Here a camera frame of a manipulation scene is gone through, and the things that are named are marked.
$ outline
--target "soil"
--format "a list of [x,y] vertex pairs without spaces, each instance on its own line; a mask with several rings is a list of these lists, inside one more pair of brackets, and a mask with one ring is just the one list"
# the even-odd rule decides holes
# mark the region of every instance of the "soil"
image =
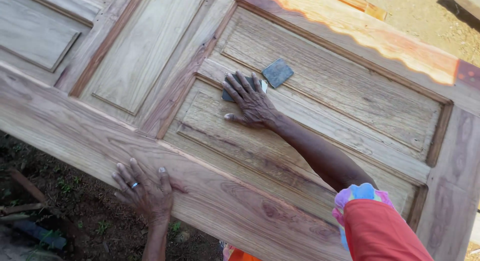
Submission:
[[[452,0],[368,0],[388,11],[386,23],[480,67],[480,21]],[[27,212],[39,225],[59,229],[68,244],[57,252],[66,260],[140,260],[145,223],[118,203],[109,185],[0,132],[0,205],[36,203],[11,181],[15,167],[49,198],[48,211]],[[103,223],[105,232],[101,233]],[[167,260],[220,260],[219,241],[173,220]],[[470,244],[466,260],[480,261]]]
[[[11,167],[48,198],[49,208],[25,214],[68,240],[58,256],[76,261],[141,260],[147,227],[141,216],[116,200],[113,187],[0,132],[0,206],[38,203],[10,178]],[[176,219],[168,232],[166,260],[220,260],[218,239]]]

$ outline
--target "finger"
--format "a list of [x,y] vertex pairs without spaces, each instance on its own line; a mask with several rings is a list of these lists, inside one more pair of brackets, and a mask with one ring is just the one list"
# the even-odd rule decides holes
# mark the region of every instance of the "finger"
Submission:
[[127,171],[127,168],[121,164],[121,163],[118,163],[117,164],[117,169],[119,171],[119,174],[120,176],[123,178],[123,180],[127,183],[127,185],[129,187],[131,187],[135,182],[135,179],[132,177],[132,175],[130,174],[130,172]]
[[113,173],[112,178],[119,184],[120,190],[122,190],[122,192],[124,192],[131,200],[133,200],[136,194],[131,189],[131,187],[128,186],[127,183],[125,183],[125,180],[122,178],[122,176],[118,173]]
[[139,183],[147,185],[150,183],[150,179],[145,175],[145,172],[138,165],[138,162],[135,158],[130,159],[130,167],[132,168],[132,173],[135,180]]
[[247,125],[247,122],[243,119],[243,117],[236,116],[233,113],[228,113],[225,116],[223,116],[225,120],[232,121],[232,122],[237,122],[242,125]]
[[247,79],[245,78],[245,76],[242,74],[242,72],[240,72],[240,70],[237,70],[235,72],[235,74],[237,75],[237,77],[239,78],[240,82],[242,83],[242,86],[243,88],[248,92],[248,93],[252,93],[254,90],[252,89],[252,87],[250,86],[250,83],[247,81]]
[[257,74],[255,74],[253,72],[251,74],[252,74],[251,78],[253,79],[255,89],[257,90],[258,93],[262,93],[263,92],[263,90],[261,89],[262,85],[260,84],[260,81],[258,80]]
[[165,167],[160,167],[160,179],[162,181],[162,191],[164,193],[171,193],[172,186],[170,185],[170,176]]
[[115,197],[125,205],[131,205],[133,202],[130,198],[125,197],[121,192],[115,192]]
[[235,90],[240,93],[240,95],[245,98],[247,97],[247,92],[243,89],[242,85],[233,77],[232,74],[228,73],[226,78],[230,81],[230,84],[235,88]]
[[230,96],[235,100],[238,105],[243,105],[243,98],[240,97],[239,93],[235,91],[227,82],[223,82],[223,88],[230,94]]

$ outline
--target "person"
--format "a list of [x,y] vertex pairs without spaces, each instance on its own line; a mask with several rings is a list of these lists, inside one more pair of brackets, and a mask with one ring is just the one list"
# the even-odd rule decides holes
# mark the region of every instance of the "person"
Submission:
[[[337,219],[344,247],[354,261],[433,261],[415,233],[393,207],[388,193],[378,190],[374,180],[352,159],[321,136],[303,128],[279,112],[255,73],[254,90],[237,70],[238,83],[223,82],[224,89],[240,107],[239,115],[226,114],[225,120],[254,129],[268,129],[295,148],[307,163],[338,194],[332,215]],[[172,207],[168,173],[160,168],[149,179],[131,159],[131,171],[118,164],[113,174],[122,192],[117,198],[135,208],[148,221],[148,239],[143,260],[165,260],[165,243]],[[226,243],[224,261],[257,261],[257,258]]]

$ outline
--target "wooden door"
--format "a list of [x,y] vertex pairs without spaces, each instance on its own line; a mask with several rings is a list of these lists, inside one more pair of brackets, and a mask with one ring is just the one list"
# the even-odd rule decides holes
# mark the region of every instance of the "wooden door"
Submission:
[[[281,57],[295,74],[267,90],[276,108],[388,191],[435,260],[463,259],[480,69],[337,0],[47,1],[0,0],[15,24],[0,29],[3,131],[111,185],[130,157],[165,166],[175,217],[262,260],[349,260],[335,192],[272,132],[223,119],[239,112],[225,73]],[[40,8],[68,26],[21,16]],[[52,34],[26,33],[27,17]]]

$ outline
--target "hand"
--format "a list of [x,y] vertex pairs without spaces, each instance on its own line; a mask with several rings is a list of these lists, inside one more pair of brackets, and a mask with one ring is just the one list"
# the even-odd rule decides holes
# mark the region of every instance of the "hand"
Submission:
[[232,96],[242,110],[242,116],[232,113],[226,114],[225,119],[238,122],[244,126],[256,129],[271,129],[275,123],[279,111],[275,109],[272,102],[267,98],[267,94],[261,89],[260,81],[255,73],[252,73],[252,79],[256,92],[250,86],[243,74],[237,70],[237,77],[241,85],[233,78],[232,74],[227,73],[226,78],[235,89],[227,82],[223,82],[223,88]]
[[134,158],[130,159],[130,167],[131,171],[123,164],[117,164],[118,173],[113,173],[112,178],[120,185],[122,192],[116,192],[115,196],[143,215],[149,226],[168,223],[173,197],[165,168],[161,167],[156,176],[150,179]]

